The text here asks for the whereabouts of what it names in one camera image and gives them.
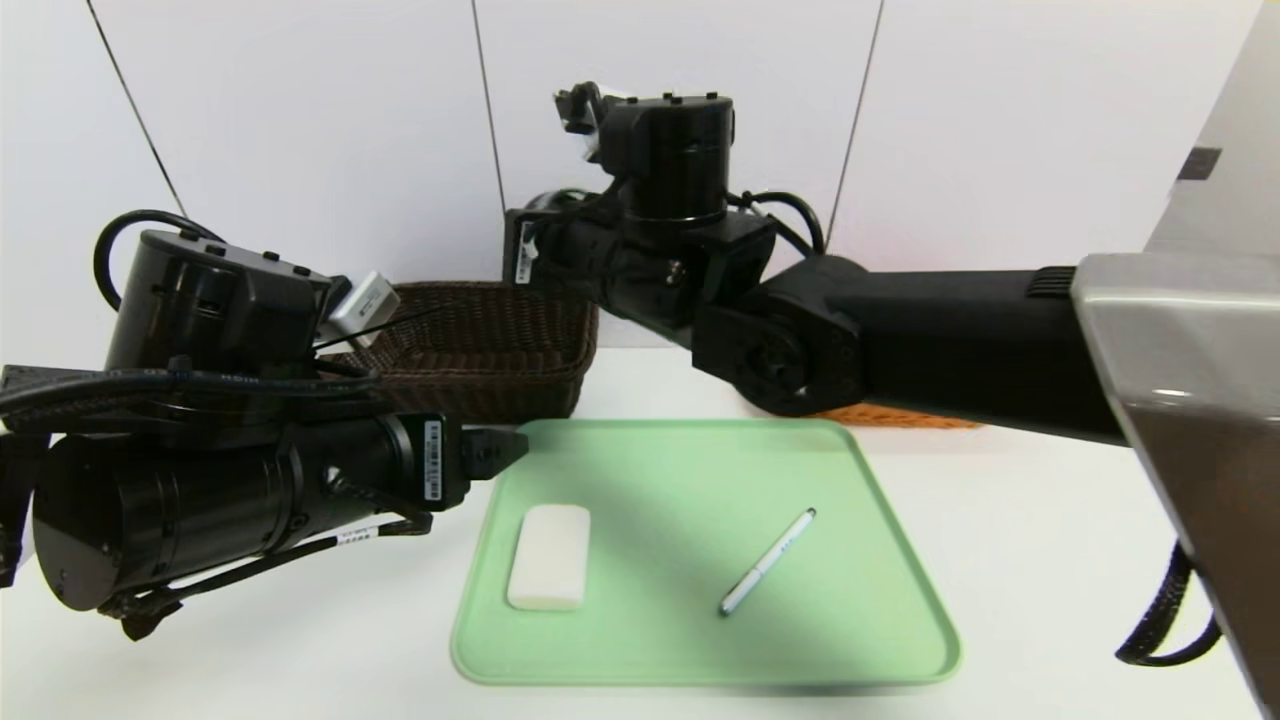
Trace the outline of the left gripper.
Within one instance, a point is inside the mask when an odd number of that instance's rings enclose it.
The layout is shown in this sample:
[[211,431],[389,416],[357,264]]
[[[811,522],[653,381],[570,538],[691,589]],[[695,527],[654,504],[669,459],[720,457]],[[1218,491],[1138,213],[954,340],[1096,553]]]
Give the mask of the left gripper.
[[[467,493],[454,471],[456,428],[436,413],[390,413],[337,423],[323,436],[323,498],[365,512],[442,512]],[[490,480],[529,452],[517,430],[461,433],[461,466]]]

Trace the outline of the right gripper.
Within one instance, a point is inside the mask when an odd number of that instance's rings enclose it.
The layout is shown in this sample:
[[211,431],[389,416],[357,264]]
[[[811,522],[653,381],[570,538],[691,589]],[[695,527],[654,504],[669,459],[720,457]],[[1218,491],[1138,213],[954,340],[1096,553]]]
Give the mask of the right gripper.
[[605,223],[585,210],[509,209],[504,218],[503,282],[558,287],[603,302],[600,261]]

